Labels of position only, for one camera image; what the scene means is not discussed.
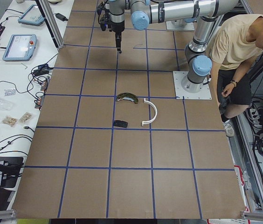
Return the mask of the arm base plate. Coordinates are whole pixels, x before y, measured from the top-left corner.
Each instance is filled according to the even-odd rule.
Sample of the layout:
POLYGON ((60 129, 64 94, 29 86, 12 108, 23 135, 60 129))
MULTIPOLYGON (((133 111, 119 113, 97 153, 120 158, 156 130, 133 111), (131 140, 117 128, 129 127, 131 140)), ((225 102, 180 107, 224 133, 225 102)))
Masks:
POLYGON ((187 71, 173 71, 173 81, 176 99, 212 100, 210 88, 205 84, 193 84, 187 78, 187 71))
POLYGON ((179 19, 166 22, 166 29, 169 31, 194 32, 195 19, 179 19))

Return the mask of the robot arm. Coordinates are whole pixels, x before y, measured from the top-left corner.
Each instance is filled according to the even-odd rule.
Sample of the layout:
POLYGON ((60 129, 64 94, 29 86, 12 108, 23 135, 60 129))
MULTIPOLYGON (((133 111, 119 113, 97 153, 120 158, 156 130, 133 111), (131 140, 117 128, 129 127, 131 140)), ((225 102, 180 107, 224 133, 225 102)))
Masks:
POLYGON ((101 23, 115 33, 116 48, 121 52, 121 34, 125 29, 126 10, 131 12, 131 23, 136 30, 145 30, 150 24, 196 21, 189 49, 203 53, 216 20, 233 9, 236 0, 107 0, 102 3, 105 11, 101 23))

